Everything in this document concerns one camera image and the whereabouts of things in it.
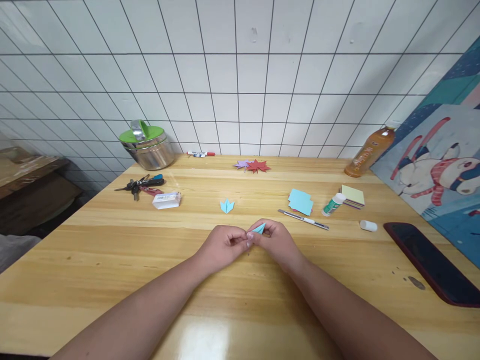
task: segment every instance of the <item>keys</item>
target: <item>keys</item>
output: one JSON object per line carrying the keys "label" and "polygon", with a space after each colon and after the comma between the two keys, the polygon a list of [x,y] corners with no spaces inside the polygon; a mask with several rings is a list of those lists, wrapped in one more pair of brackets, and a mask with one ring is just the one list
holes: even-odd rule
{"label": "keys", "polygon": [[139,201],[140,190],[144,190],[146,193],[153,196],[156,194],[163,194],[163,191],[159,189],[149,188],[151,185],[163,185],[165,183],[163,176],[160,174],[152,178],[149,177],[150,174],[147,174],[140,180],[134,181],[133,179],[130,179],[130,182],[125,187],[115,189],[115,191],[130,190],[131,194],[133,195],[133,201]]}
{"label": "keys", "polygon": [[139,200],[139,191],[140,191],[140,186],[135,185],[131,189],[131,193],[133,194],[133,201],[138,201]]}

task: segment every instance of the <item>hand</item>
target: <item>hand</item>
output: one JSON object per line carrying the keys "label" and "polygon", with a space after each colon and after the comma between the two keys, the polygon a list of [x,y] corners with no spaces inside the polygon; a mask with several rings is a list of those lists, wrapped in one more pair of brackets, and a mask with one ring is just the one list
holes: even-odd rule
{"label": "hand", "polygon": [[[252,232],[253,229],[264,223],[263,235]],[[246,236],[255,245],[264,248],[287,273],[297,271],[305,261],[305,257],[292,239],[292,235],[281,222],[260,219],[250,226]]]}
{"label": "hand", "polygon": [[247,239],[247,232],[242,228],[217,225],[194,257],[199,260],[202,270],[211,275],[233,263],[251,245],[252,241]]}

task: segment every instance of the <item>paper leaf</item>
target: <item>paper leaf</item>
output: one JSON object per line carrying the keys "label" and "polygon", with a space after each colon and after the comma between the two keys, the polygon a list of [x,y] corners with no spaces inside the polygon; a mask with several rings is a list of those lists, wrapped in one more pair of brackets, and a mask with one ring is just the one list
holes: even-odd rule
{"label": "paper leaf", "polygon": [[260,235],[262,235],[264,233],[264,229],[265,229],[265,223],[263,223],[262,225],[260,225],[259,227],[257,228],[254,228],[252,231],[255,232],[255,233],[259,233]]}
{"label": "paper leaf", "polygon": [[259,170],[262,170],[265,173],[267,170],[270,170],[270,167],[267,166],[266,161],[258,162],[255,159],[252,162],[248,163],[248,169],[247,170],[251,170],[253,173],[254,172],[258,173]]}
{"label": "paper leaf", "polygon": [[236,167],[236,169],[241,169],[241,168],[244,168],[243,172],[247,171],[247,168],[249,167],[249,163],[251,163],[252,161],[250,160],[245,160],[245,161],[237,161],[236,164],[234,164],[233,166]]}
{"label": "paper leaf", "polygon": [[221,202],[221,201],[220,201],[220,209],[221,209],[225,214],[228,214],[229,212],[231,212],[232,209],[234,208],[234,205],[235,205],[235,201],[234,201],[234,202],[230,202],[228,199],[225,200],[225,202]]}

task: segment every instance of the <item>yellow sticky note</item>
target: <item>yellow sticky note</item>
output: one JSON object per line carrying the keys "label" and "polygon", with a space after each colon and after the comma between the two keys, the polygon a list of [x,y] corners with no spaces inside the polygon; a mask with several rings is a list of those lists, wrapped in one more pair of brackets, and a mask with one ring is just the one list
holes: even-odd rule
{"label": "yellow sticky note", "polygon": [[353,187],[342,185],[341,193],[346,196],[346,198],[354,203],[359,203],[365,205],[364,192],[361,190],[354,189]]}

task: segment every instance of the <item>bottle cap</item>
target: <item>bottle cap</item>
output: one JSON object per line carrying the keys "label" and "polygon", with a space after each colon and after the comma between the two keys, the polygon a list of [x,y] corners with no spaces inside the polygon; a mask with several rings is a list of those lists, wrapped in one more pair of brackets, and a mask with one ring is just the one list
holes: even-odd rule
{"label": "bottle cap", "polygon": [[396,129],[398,128],[400,125],[402,125],[403,123],[403,120],[399,120],[398,118],[389,118],[386,123],[385,123],[385,126],[386,127],[389,127],[389,128],[393,128],[393,129]]}
{"label": "bottle cap", "polygon": [[347,197],[343,195],[341,192],[337,192],[335,196],[332,197],[332,200],[337,204],[343,204],[343,202],[347,200]]}
{"label": "bottle cap", "polygon": [[360,227],[363,230],[367,230],[367,231],[372,232],[372,233],[376,232],[377,229],[379,228],[376,223],[371,222],[371,221],[367,221],[367,220],[361,220],[360,221]]}

